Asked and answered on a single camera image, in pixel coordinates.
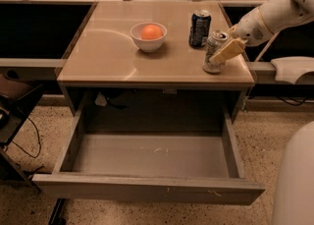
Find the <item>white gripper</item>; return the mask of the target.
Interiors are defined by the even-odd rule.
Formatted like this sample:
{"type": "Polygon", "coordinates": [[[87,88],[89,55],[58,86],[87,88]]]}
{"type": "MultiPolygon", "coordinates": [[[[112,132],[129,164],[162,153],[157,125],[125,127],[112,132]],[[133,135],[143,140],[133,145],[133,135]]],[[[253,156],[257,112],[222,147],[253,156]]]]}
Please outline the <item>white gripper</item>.
{"type": "Polygon", "coordinates": [[[223,64],[241,54],[245,45],[258,46],[273,36],[273,33],[267,28],[259,8],[255,8],[243,16],[237,25],[227,30],[227,34],[237,38],[229,40],[214,53],[209,59],[212,65],[223,64]]]}

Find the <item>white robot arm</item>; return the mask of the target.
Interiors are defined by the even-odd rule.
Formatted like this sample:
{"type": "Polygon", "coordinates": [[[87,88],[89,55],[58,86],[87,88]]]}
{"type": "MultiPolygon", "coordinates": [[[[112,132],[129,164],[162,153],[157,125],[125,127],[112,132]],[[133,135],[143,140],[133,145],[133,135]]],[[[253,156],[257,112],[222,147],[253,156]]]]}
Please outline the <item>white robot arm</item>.
{"type": "MultiPolygon", "coordinates": [[[[314,0],[268,0],[228,30],[229,39],[209,58],[215,69],[275,33],[313,21],[314,0]]],[[[314,122],[288,141],[277,177],[272,225],[314,225],[314,122]]]]}

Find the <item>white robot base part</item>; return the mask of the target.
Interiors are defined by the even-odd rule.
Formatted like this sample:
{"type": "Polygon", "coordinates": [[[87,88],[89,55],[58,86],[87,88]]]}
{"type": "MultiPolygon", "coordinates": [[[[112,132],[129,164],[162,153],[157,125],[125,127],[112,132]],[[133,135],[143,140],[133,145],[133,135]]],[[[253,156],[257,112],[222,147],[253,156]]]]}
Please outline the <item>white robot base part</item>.
{"type": "Polygon", "coordinates": [[[314,58],[291,56],[273,59],[271,64],[275,67],[275,80],[296,84],[304,75],[314,72],[314,58]]]}

